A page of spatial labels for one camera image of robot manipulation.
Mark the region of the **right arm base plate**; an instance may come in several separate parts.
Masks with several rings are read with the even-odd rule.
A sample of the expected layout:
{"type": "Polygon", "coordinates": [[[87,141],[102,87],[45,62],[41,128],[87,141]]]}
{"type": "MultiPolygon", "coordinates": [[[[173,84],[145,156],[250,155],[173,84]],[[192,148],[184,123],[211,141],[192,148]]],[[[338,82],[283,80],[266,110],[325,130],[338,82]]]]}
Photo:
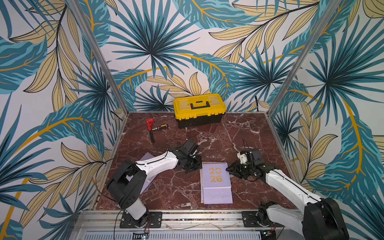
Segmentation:
{"type": "Polygon", "coordinates": [[[283,225],[269,220],[267,214],[263,211],[242,211],[242,220],[245,228],[275,228],[283,225]]]}

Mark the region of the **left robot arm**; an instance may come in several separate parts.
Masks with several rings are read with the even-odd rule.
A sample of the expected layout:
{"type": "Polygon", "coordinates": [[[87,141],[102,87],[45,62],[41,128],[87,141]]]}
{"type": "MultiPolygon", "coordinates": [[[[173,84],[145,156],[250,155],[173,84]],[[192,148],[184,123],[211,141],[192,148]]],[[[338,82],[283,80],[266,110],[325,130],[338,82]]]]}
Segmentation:
{"type": "Polygon", "coordinates": [[[202,169],[199,145],[189,139],[183,145],[169,148],[162,155],[133,162],[125,160],[109,179],[106,188],[119,207],[132,217],[138,226],[143,226],[149,212],[140,200],[145,182],[158,174],[181,167],[185,173],[202,169]]]}

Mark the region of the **purple calendar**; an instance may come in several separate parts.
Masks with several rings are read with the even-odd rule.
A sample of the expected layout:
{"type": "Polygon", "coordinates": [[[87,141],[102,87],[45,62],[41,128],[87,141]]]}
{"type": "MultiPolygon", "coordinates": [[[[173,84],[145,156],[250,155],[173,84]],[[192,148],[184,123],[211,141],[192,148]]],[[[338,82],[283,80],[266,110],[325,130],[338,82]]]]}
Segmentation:
{"type": "Polygon", "coordinates": [[[233,204],[230,174],[226,171],[227,162],[203,162],[204,204],[233,204]]]}
{"type": "Polygon", "coordinates": [[[199,170],[200,173],[200,186],[201,186],[201,203],[204,203],[204,178],[203,178],[203,170],[199,170]]]}
{"type": "MultiPolygon", "coordinates": [[[[152,159],[154,156],[150,153],[146,153],[141,159],[140,161],[146,161],[146,160],[149,160],[149,159],[152,159]]],[[[136,164],[136,167],[138,167],[140,170],[142,171],[145,171],[146,173],[146,179],[144,181],[144,185],[141,189],[141,192],[140,194],[142,194],[148,187],[149,185],[151,184],[151,182],[154,180],[154,178],[159,174],[159,171],[160,171],[160,167],[157,166],[157,164],[155,164],[155,166],[143,166],[143,165],[137,165],[136,164]]],[[[133,178],[133,176],[130,176],[130,177],[126,177],[127,180],[131,180],[133,178]]]]}

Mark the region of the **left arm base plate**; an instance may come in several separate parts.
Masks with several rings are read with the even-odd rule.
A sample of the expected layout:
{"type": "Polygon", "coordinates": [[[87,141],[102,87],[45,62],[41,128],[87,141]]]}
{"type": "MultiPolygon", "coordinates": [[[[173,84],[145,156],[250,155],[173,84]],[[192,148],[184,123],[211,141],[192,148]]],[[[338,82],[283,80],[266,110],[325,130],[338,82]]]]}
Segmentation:
{"type": "Polygon", "coordinates": [[[138,220],[135,220],[129,213],[124,212],[119,227],[121,229],[159,229],[162,224],[162,212],[147,212],[138,220]]]}

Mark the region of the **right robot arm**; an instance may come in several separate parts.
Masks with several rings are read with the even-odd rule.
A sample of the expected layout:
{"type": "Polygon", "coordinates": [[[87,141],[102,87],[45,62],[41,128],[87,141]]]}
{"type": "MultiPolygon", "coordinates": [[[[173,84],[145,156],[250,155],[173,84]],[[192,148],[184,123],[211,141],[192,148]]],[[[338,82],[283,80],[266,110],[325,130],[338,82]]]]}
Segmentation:
{"type": "Polygon", "coordinates": [[[243,214],[245,227],[264,228],[280,224],[300,234],[306,240],[348,240],[346,223],[338,203],[322,198],[293,181],[282,170],[265,163],[258,149],[237,154],[238,160],[227,167],[227,172],[249,182],[261,180],[284,195],[295,209],[287,209],[276,202],[259,205],[256,214],[243,214]]]}

